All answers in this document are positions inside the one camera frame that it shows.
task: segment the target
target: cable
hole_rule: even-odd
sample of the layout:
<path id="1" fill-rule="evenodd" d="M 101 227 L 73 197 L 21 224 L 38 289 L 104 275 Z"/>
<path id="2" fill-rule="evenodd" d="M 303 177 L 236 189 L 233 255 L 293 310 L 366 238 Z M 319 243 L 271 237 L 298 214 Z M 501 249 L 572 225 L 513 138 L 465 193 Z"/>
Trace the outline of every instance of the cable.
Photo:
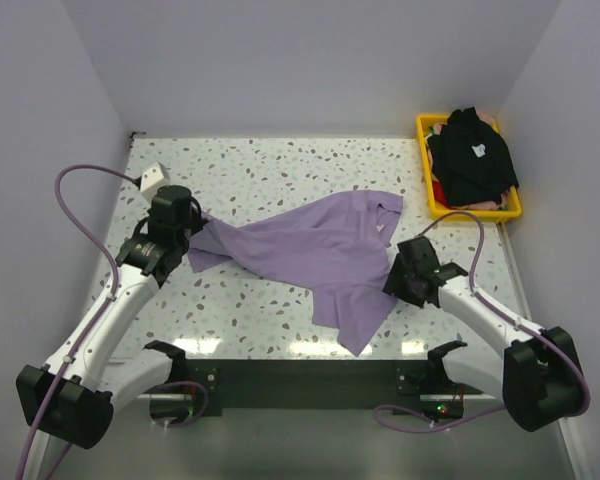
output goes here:
<path id="1" fill-rule="evenodd" d="M 191 425 L 198 418 L 200 418 L 202 416 L 202 414 L 205 412 L 205 410 L 207 409 L 207 406 L 209 405 L 209 392 L 207 391 L 206 388 L 204 388 L 204 386 L 200 385 L 198 382 L 193 382 L 191 380 L 182 380 L 181 382 L 164 383 L 162 385 L 157 385 L 157 386 L 153 387 L 151 390 L 166 390 L 166 389 L 169 389 L 172 387 L 192 387 L 192 388 L 195 387 L 196 390 L 200 390 L 202 392 L 202 396 L 204 397 L 204 400 L 202 402 L 202 407 L 200 407 L 200 409 L 196 412 L 196 414 L 193 415 L 192 417 L 189 417 L 184 422 L 180 422 L 180 423 L 169 422 L 169 424 L 167 425 L 167 428 L 180 428 L 180 427 L 186 427 L 188 425 Z"/>
<path id="2" fill-rule="evenodd" d="M 104 311 L 107 309 L 107 307 L 111 303 L 112 299 L 115 298 L 116 291 L 118 290 L 118 277 L 119 277 L 118 267 L 116 265 L 115 260 L 113 259 L 113 256 L 107 250 L 107 247 L 105 247 L 105 245 L 98 239 L 98 237 L 96 237 L 93 233 L 91 233 L 87 229 L 87 227 L 85 227 L 80 222 L 80 220 L 78 220 L 76 218 L 76 216 L 73 213 L 71 213 L 71 210 L 69 210 L 69 207 L 67 207 L 67 204 L 65 203 L 64 199 L 62 198 L 62 192 L 60 191 L 60 185 L 62 183 L 62 179 L 64 178 L 64 176 L 67 173 L 72 172 L 74 170 L 99 170 L 101 172 L 110 173 L 112 175 L 115 175 L 117 177 L 120 177 L 120 178 L 127 180 L 129 182 L 132 182 L 132 183 L 134 181 L 131 177 L 128 177 L 128 176 L 124 175 L 123 173 L 116 172 L 115 170 L 111 170 L 106 167 L 100 167 L 98 165 L 87 165 L 87 164 L 73 165 L 71 167 L 67 167 L 64 170 L 62 170 L 56 177 L 54 191 L 55 191 L 55 195 L 56 195 L 56 200 L 58 201 L 60 208 L 62 209 L 64 214 L 69 218 L 69 220 L 71 220 L 71 222 L 76 227 L 78 227 L 78 230 L 80 230 L 89 240 L 91 240 L 91 242 L 96 247 L 98 247 L 98 250 L 100 250 L 102 252 L 102 254 L 105 256 L 105 258 L 107 259 L 107 262 L 109 263 L 109 266 L 111 267 L 111 275 L 112 275 L 112 280 L 113 280 L 111 282 L 110 295 L 105 299 L 105 301 L 102 303 L 102 305 L 100 305 L 100 308 L 98 308 L 98 310 L 93 315 L 93 317 L 91 317 L 91 320 L 89 320 L 89 322 L 87 323 L 86 327 L 82 330 L 82 332 L 80 332 L 80 335 L 78 335 L 78 338 L 76 339 L 76 341 L 73 343 L 73 345 L 69 349 L 69 352 L 67 353 L 67 358 L 73 358 L 75 353 L 80 348 L 80 345 L 82 344 L 84 339 L 87 337 L 87 335 L 89 334 L 91 329 L 98 322 L 98 320 L 100 319 L 100 317 L 102 316 Z M 68 367 L 69 367 L 69 364 L 66 362 L 64 362 L 60 366 L 53 381 L 51 382 L 51 385 L 49 386 L 49 389 L 47 390 L 47 393 L 45 394 L 45 396 L 42 400 L 42 403 L 40 404 L 40 407 L 38 408 L 38 411 L 36 412 L 36 416 L 34 417 L 33 422 L 31 423 L 31 428 L 29 429 L 29 433 L 27 434 L 27 438 L 24 442 L 24 446 L 22 447 L 22 453 L 20 454 L 20 460 L 18 461 L 18 467 L 16 469 L 16 477 L 15 477 L 16 480 L 21 480 L 24 477 L 24 471 L 27 466 L 27 459 L 29 458 L 29 452 L 31 451 L 31 447 L 33 446 L 33 440 L 35 438 L 36 431 L 38 430 L 38 427 L 40 426 L 40 422 L 42 421 L 42 417 L 44 416 L 44 414 L 47 410 L 47 407 L 49 406 L 49 403 L 51 402 L 51 398 L 53 397 L 53 394 L 55 393 L 56 389 L 58 388 L 58 385 L 59 385 L 60 381 L 62 380 L 64 373 L 66 372 Z M 69 450 L 69 446 L 65 447 L 65 450 L 63 451 L 61 457 L 64 457 L 64 455 L 66 455 L 68 450 Z"/>
<path id="3" fill-rule="evenodd" d="M 480 237 L 478 239 L 478 246 L 476 247 L 476 253 L 473 256 L 473 260 L 471 261 L 471 268 L 469 270 L 469 289 L 471 290 L 471 293 L 475 296 L 475 298 L 478 299 L 478 301 L 480 301 L 480 303 L 482 303 L 485 307 L 487 307 L 493 313 L 495 313 L 496 315 L 498 315 L 504 321 L 506 321 L 507 323 L 511 324 L 512 326 L 514 326 L 516 328 L 519 328 L 524 333 L 532 336 L 533 338 L 539 340 L 546 348 L 550 349 L 556 355 L 558 355 L 558 357 L 567 365 L 567 367 L 569 367 L 569 369 L 571 370 L 571 372 L 573 373 L 573 375 L 578 380 L 578 383 L 580 384 L 580 388 L 582 390 L 582 396 L 583 396 L 582 405 L 580 406 L 580 408 L 578 409 L 578 411 L 576 413 L 574 413 L 573 416 L 582 415 L 583 413 L 585 413 L 589 409 L 589 405 L 591 404 L 591 392 L 589 391 L 589 386 L 587 385 L 587 381 L 585 380 L 584 375 L 582 374 L 582 372 L 580 371 L 580 369 L 576 366 L 576 364 L 562 350 L 560 350 L 558 347 L 556 347 L 553 343 L 551 343 L 549 340 L 547 340 L 546 338 L 544 338 L 539 333 L 531 330 L 530 328 L 528 328 L 528 327 L 526 327 L 524 325 L 519 325 L 518 326 L 515 319 L 513 319 L 512 317 L 510 317 L 509 315 L 507 315 L 507 313 L 505 313 L 504 311 L 500 310 L 497 306 L 495 306 L 491 302 L 489 302 L 489 300 L 487 300 L 485 297 L 483 297 L 480 294 L 480 291 L 476 289 L 476 286 L 475 286 L 476 267 L 478 266 L 478 260 L 480 259 L 480 253 L 482 252 L 482 247 L 484 245 L 484 225 L 482 224 L 482 221 L 476 215 L 474 215 L 473 213 L 467 212 L 467 211 L 464 211 L 464 210 L 458 210 L 458 211 L 455 211 L 455 212 L 449 212 L 449 213 L 447 213 L 445 215 L 442 215 L 440 218 L 434 220 L 427 228 L 425 228 L 417 236 L 418 237 L 423 236 L 425 233 L 427 233 L 429 230 L 431 230 L 434 226 L 436 226 L 439 222 L 441 222 L 445 218 L 450 217 L 452 215 L 466 215 L 466 216 L 470 217 L 471 219 L 473 219 L 478 224 L 478 229 L 480 231 Z M 427 433 L 443 432 L 443 431 L 445 431 L 445 430 L 447 430 L 449 428 L 457 427 L 457 426 L 462 425 L 464 423 L 470 422 L 471 420 L 475 420 L 475 419 L 483 417 L 485 415 L 489 415 L 491 413 L 503 410 L 504 408 L 505 408 L 504 405 L 499 405 L 497 407 L 490 408 L 488 410 L 485 410 L 484 412 L 480 412 L 480 413 L 478 413 L 476 415 L 473 415 L 471 417 L 462 418 L 460 420 L 457 420 L 455 422 L 451 422 L 451 423 L 446 424 L 444 426 L 434 427 L 434 428 L 430 428 L 428 430 L 413 430 L 413 429 L 410 429 L 408 427 L 401 427 L 401 426 L 398 426 L 398 425 L 392 425 L 392 424 L 388 423 L 386 420 L 383 420 L 383 419 L 381 419 L 381 418 L 378 417 L 378 412 L 380 412 L 382 410 L 399 410 L 399 411 L 402 411 L 402 412 L 410 413 L 410 414 L 415 415 L 415 416 L 417 416 L 419 418 L 422 418 L 422 419 L 425 419 L 425 420 L 429 421 L 429 418 L 425 417 L 421 413 L 416 412 L 415 410 L 411 410 L 411 409 L 402 407 L 400 405 L 390 405 L 390 404 L 379 405 L 379 406 L 377 406 L 373 410 L 373 418 L 380 425 L 382 425 L 384 427 L 387 427 L 387 428 L 390 428 L 391 430 L 396 430 L 398 432 L 403 432 L 403 433 L 427 434 Z"/>

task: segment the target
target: black clothing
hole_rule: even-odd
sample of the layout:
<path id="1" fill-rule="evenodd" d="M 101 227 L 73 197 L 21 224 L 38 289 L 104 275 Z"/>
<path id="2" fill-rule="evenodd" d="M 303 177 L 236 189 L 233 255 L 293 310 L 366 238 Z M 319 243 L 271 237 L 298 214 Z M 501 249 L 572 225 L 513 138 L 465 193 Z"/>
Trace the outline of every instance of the black clothing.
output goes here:
<path id="1" fill-rule="evenodd" d="M 502 137 L 478 118 L 475 108 L 454 111 L 440 135 L 429 137 L 433 174 L 451 206 L 493 200 L 518 179 Z"/>

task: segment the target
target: white wall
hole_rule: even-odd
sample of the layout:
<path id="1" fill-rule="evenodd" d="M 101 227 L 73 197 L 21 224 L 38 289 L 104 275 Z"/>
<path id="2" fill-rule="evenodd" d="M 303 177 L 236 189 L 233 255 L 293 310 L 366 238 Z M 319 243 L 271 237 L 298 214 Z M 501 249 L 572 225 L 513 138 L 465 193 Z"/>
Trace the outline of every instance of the white wall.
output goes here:
<path id="1" fill-rule="evenodd" d="M 15 379 L 77 323 L 96 252 L 64 218 L 55 174 L 122 168 L 126 130 L 57 0 L 0 0 L 0 479 L 15 472 L 26 423 Z M 76 174 L 67 201 L 103 233 L 117 181 Z"/>
<path id="2" fill-rule="evenodd" d="M 404 135 L 503 104 L 559 0 L 63 0 L 121 118 L 157 136 Z"/>
<path id="3" fill-rule="evenodd" d="M 499 120 L 526 209 L 509 229 L 525 291 L 538 322 L 576 339 L 600 478 L 600 0 L 563 0 Z"/>

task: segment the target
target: black joint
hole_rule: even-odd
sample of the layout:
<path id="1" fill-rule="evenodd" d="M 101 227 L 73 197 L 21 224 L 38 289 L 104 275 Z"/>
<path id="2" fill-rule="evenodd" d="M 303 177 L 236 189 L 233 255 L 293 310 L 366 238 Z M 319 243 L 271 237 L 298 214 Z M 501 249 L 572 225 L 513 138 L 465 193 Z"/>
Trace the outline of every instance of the black joint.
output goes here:
<path id="1" fill-rule="evenodd" d="M 171 345 L 170 343 L 161 342 L 160 340 L 153 340 L 152 342 L 147 343 L 144 348 L 145 350 L 155 350 L 164 353 L 171 359 L 171 373 L 169 373 L 167 383 L 189 379 L 187 357 L 184 350 Z"/>
<path id="2" fill-rule="evenodd" d="M 18 375 L 16 388 L 28 425 L 33 423 L 54 378 L 52 373 L 29 365 Z M 110 399 L 108 392 L 92 392 L 61 379 L 38 428 L 81 448 L 91 448 L 104 436 L 113 418 Z"/>
<path id="3" fill-rule="evenodd" d="M 447 355 L 447 353 L 454 351 L 456 348 L 466 347 L 467 343 L 462 342 L 460 340 L 454 340 L 449 343 L 445 343 L 444 345 L 440 345 L 433 350 L 429 350 L 427 353 L 427 358 L 429 361 L 436 362 L 442 361 L 442 359 Z"/>
<path id="4" fill-rule="evenodd" d="M 455 263 L 440 265 L 427 237 L 399 243 L 398 252 L 382 291 L 411 305 L 423 307 L 428 302 L 439 307 L 438 289 L 452 278 L 467 275 Z"/>
<path id="5" fill-rule="evenodd" d="M 425 364 L 425 373 L 420 382 L 420 385 L 424 388 L 437 386 L 437 387 L 450 387 L 454 383 L 449 379 L 447 371 L 444 369 L 444 363 L 442 359 L 453 350 L 466 347 L 465 342 L 460 340 L 454 340 L 452 342 L 440 345 L 433 350 L 429 350 L 427 353 L 427 362 Z"/>
<path id="6" fill-rule="evenodd" d="M 133 236 L 120 248 L 116 257 L 118 266 L 136 267 L 143 275 L 153 276 L 162 287 L 189 251 L 191 236 L 203 228 L 198 206 L 186 187 L 159 188 L 151 200 L 148 218 L 138 223 Z M 145 224 L 147 233 L 140 233 Z"/>
<path id="7" fill-rule="evenodd" d="M 571 336 L 562 328 L 541 335 L 581 370 Z M 539 340 L 514 341 L 504 351 L 502 396 L 511 417 L 528 432 L 576 413 L 584 401 L 580 382 L 571 369 Z"/>

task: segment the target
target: clothing label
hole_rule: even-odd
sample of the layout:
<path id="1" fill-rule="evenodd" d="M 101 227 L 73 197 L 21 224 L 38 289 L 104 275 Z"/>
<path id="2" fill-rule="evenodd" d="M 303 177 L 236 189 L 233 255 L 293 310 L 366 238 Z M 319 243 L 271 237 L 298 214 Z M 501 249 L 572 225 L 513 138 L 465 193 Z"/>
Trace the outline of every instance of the clothing label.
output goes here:
<path id="1" fill-rule="evenodd" d="M 480 158 L 485 156 L 485 151 L 487 150 L 487 147 L 484 146 L 484 143 L 481 143 L 477 147 L 471 148 L 473 148 L 473 153 L 476 154 L 476 157 Z"/>

